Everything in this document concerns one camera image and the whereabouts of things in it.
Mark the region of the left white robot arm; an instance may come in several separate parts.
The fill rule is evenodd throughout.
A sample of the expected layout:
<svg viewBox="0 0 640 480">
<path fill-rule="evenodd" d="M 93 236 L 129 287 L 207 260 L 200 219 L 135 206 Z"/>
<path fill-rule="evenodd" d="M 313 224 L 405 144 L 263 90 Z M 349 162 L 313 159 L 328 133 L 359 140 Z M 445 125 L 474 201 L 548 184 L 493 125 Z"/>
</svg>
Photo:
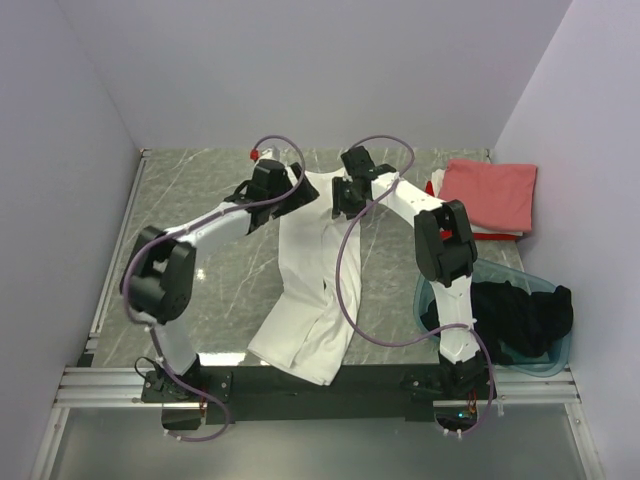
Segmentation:
<svg viewBox="0 0 640 480">
<path fill-rule="evenodd" d="M 199 355 L 181 319 L 202 261 L 318 197 L 300 163 L 260 159 L 252 177 L 211 212 L 177 227 L 148 226 L 140 232 L 120 291 L 130 320 L 150 332 L 156 370 L 166 376 L 164 389 L 173 399 L 189 401 L 205 385 Z"/>
</svg>

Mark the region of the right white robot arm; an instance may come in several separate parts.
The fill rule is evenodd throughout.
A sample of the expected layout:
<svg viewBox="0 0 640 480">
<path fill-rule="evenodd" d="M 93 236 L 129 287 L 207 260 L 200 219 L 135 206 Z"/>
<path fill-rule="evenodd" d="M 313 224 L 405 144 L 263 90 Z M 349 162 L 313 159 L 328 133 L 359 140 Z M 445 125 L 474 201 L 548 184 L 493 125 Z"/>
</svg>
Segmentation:
<svg viewBox="0 0 640 480">
<path fill-rule="evenodd" d="M 484 378 L 485 368 L 490 365 L 472 313 L 471 284 L 478 253 L 464 205 L 426 193 L 388 164 L 376 165 L 362 145 L 347 150 L 341 160 L 346 175 L 332 180 L 332 214 L 343 215 L 349 221 L 335 270 L 336 294 L 343 316 L 362 338 L 389 348 L 417 344 L 437 335 L 439 373 L 435 388 L 452 399 L 464 397 Z M 437 308 L 438 326 L 402 343 L 383 342 L 361 331 L 347 312 L 342 295 L 344 250 L 362 217 L 378 205 L 413 228 L 416 264 L 431 285 Z"/>
</svg>

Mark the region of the white printed t-shirt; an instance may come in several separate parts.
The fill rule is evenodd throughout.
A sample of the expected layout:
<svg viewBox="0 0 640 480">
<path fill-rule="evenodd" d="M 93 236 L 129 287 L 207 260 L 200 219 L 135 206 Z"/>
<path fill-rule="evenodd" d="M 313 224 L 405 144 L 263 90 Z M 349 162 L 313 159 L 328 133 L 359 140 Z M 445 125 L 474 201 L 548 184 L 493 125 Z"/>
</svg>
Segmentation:
<svg viewBox="0 0 640 480">
<path fill-rule="evenodd" d="M 336 289 L 352 320 L 361 302 L 360 228 L 341 248 L 350 222 L 331 217 L 332 179 L 343 173 L 309 172 L 319 197 L 280 219 L 283 293 L 248 345 L 269 365 L 320 386 L 334 380 L 354 334 Z"/>
</svg>

